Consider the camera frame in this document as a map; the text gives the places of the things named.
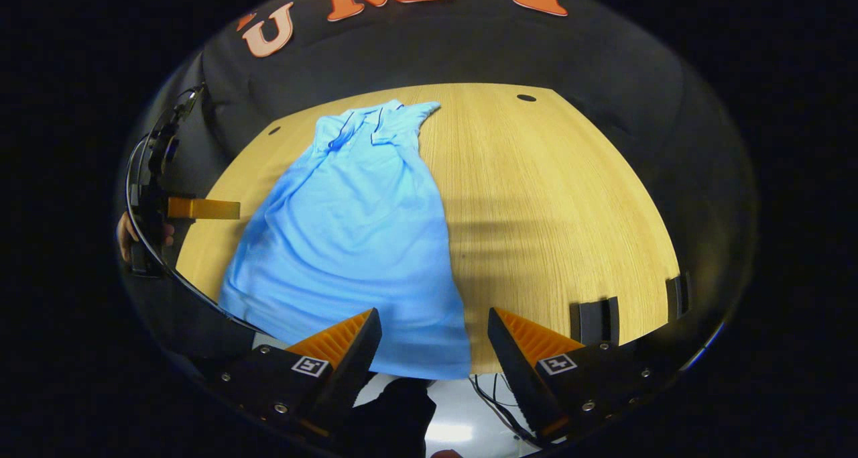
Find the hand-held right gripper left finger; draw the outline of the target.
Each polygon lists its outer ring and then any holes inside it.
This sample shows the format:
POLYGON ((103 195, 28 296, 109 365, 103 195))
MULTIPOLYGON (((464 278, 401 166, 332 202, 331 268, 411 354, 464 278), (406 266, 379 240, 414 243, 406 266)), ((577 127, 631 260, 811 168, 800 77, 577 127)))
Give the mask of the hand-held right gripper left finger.
POLYGON ((271 431, 333 445, 373 363, 382 324, 376 308, 285 349, 258 345, 211 373, 211 390, 271 431))

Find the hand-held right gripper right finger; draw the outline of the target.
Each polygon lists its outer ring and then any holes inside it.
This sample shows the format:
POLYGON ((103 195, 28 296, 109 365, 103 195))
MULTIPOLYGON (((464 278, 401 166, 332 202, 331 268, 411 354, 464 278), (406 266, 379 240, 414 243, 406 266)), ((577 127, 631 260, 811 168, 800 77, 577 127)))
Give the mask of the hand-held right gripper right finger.
POLYGON ((643 339, 583 344, 499 307, 487 335, 528 428, 539 442, 585 439, 667 384, 669 357, 643 339))

